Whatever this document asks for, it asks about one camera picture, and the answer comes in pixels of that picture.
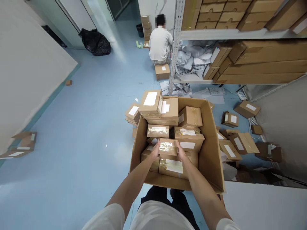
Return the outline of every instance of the blue floor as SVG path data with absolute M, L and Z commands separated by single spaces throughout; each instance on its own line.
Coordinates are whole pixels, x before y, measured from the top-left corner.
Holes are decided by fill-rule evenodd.
M 1 229 L 81 229 L 127 176 L 134 139 L 125 111 L 144 90 L 160 88 L 148 50 L 136 48 L 135 41 L 143 41 L 137 23 L 116 23 L 120 36 L 108 56 L 67 50 L 81 67 L 72 77 L 73 84 L 60 92 L 33 126 L 32 131 L 38 132 L 35 151 L 7 160 L 0 168 Z M 193 91 L 198 87 L 192 85 Z M 227 86 L 232 92 L 236 87 Z M 227 93 L 225 104 L 216 105 L 213 114 L 218 126 L 222 112 L 233 111 L 238 101 Z M 240 116 L 239 121 L 239 129 L 247 132 L 247 119 Z M 245 164 L 263 165 L 253 155 L 243 158 Z M 144 184 L 124 229 L 129 229 L 150 187 Z M 193 194 L 185 195 L 199 227 L 207 229 Z

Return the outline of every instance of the shelf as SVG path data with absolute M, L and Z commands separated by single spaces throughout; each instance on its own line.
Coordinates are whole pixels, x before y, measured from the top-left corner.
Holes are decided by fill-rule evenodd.
M 263 28 L 257 31 L 239 31 L 237 29 L 204 29 L 181 31 L 181 40 L 231 40 L 231 39 L 279 39 L 304 38 L 290 30 L 268 31 Z

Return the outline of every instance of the leg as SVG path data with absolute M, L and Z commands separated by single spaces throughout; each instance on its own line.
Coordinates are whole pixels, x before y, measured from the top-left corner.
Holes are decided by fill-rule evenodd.
M 173 198 L 173 207 L 179 212 L 181 212 L 181 214 L 188 219 L 188 221 L 191 223 L 195 230 L 199 230 L 199 227 L 195 221 L 193 212 L 189 207 L 185 195 L 177 189 L 172 189 L 170 194 Z

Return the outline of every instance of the forearm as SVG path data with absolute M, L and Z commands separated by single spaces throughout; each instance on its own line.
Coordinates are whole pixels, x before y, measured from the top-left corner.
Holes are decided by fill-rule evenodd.
M 127 218 L 131 205 L 140 193 L 154 160 L 155 157 L 150 154 L 131 173 L 129 173 L 106 206 L 113 203 L 120 204 L 124 209 L 125 218 Z

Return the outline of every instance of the white sleeve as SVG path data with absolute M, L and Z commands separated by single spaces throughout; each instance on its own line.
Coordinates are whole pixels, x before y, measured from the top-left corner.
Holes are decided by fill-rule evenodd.
M 240 228 L 231 219 L 223 218 L 217 223 L 216 230 L 240 230 Z
M 125 212 L 119 204 L 110 204 L 93 216 L 82 230 L 122 230 Z

